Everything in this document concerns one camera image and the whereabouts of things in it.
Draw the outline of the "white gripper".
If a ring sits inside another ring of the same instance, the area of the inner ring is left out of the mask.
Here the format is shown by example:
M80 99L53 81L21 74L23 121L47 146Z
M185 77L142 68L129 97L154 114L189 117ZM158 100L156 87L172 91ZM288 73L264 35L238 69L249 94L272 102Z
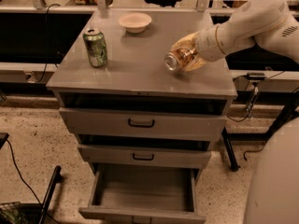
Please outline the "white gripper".
M195 56L192 61L182 68L183 71L191 72L204 66L206 61L216 62L222 58L216 32L217 26L207 27L198 33L192 33L182 37L171 47L171 51L196 48L197 54L200 57Z

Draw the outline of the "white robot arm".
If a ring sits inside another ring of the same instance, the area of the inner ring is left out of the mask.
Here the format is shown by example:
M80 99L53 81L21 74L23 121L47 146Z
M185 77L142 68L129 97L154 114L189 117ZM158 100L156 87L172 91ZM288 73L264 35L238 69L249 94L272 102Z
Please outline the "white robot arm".
M194 49L201 63L258 45L299 60L298 21L285 0L250 0L230 19L186 35L171 50ZM265 144L252 175L243 224L299 224L299 118Z

